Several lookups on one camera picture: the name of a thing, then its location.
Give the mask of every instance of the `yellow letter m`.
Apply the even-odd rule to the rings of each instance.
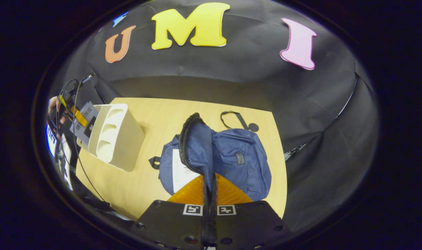
[[[230,6],[226,3],[204,3],[199,5],[185,19],[175,9],[168,9],[155,14],[155,42],[152,49],[166,49],[171,47],[172,41],[168,39],[168,31],[176,43],[184,45],[189,34],[195,28],[195,35],[191,43],[195,46],[222,47],[227,40],[222,36],[222,17],[224,11]]]

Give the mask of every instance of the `black zipper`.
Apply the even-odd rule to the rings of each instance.
[[[184,127],[183,127],[182,132],[180,133],[180,137],[179,137],[179,154],[180,154],[181,162],[189,170],[191,170],[192,172],[194,172],[196,174],[203,175],[202,171],[200,171],[199,169],[196,169],[193,166],[191,166],[191,164],[189,163],[189,159],[188,159],[187,138],[188,138],[188,134],[189,134],[189,129],[195,122],[202,122],[203,123],[203,121],[200,118],[200,115],[198,113],[194,113],[193,115],[191,115],[184,124]]]

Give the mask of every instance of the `black fabric backdrop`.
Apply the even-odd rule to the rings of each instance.
[[[272,1],[219,1],[230,5],[222,19],[224,47],[195,47],[190,34],[183,46],[173,42],[168,49],[151,49],[153,15],[175,8],[187,17],[206,2],[157,0],[130,9],[116,27],[106,23],[65,62],[51,95],[68,79],[94,72],[97,90],[106,101],[115,96],[171,98],[273,112],[284,152],[307,143],[286,163],[288,198],[283,217],[292,231],[305,231],[341,206],[368,171],[379,124],[373,90],[364,81],[368,76],[339,38]],[[314,70],[280,58],[289,40],[281,17],[316,32]],[[136,28],[126,56],[113,64],[106,62],[105,41],[131,25]],[[114,50],[120,45],[121,35]],[[92,87],[80,91],[81,103],[101,103]],[[255,122],[255,117],[246,119]]]

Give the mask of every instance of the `black strap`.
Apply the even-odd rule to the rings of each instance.
[[[160,168],[160,164],[157,164],[157,162],[160,163],[160,157],[154,156],[154,157],[150,158],[148,161],[149,161],[149,164],[151,164],[151,167],[153,169],[158,170]]]
[[[250,123],[248,126],[246,125],[246,122],[245,122],[245,120],[243,120],[243,117],[242,117],[242,115],[239,113],[239,112],[234,112],[234,111],[224,111],[224,112],[222,112],[221,114],[220,114],[220,120],[222,121],[222,123],[225,125],[225,127],[227,127],[227,128],[229,128],[229,129],[232,129],[231,127],[229,127],[228,125],[226,125],[225,124],[225,122],[224,122],[224,119],[223,119],[223,115],[226,115],[226,114],[235,114],[236,116],[237,116],[237,118],[238,118],[238,120],[240,121],[240,123],[242,124],[242,126],[243,126],[243,129],[245,129],[245,130],[251,130],[251,131],[253,131],[253,132],[257,132],[257,131],[259,131],[259,126],[257,126],[256,124],[254,124],[254,123]]]

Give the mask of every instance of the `wooden table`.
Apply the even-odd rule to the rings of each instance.
[[[158,179],[159,171],[150,166],[148,159],[161,155],[163,146],[181,132],[184,122],[193,113],[198,112],[211,129],[219,132],[227,129],[220,120],[221,112],[232,110],[240,112],[247,124],[256,123],[259,126],[257,135],[267,153],[272,175],[271,189],[264,200],[282,217],[287,199],[287,173],[279,132],[271,112],[199,101],[158,98],[115,98],[111,102],[117,103],[128,105],[129,111],[145,133],[134,170],[125,172],[98,160],[84,149],[80,151],[80,159],[90,181],[117,212],[136,220],[154,200],[169,199],[171,195],[165,191]],[[234,114],[225,115],[224,120],[232,128],[242,128]],[[76,176],[97,195],[87,181],[79,162]]]

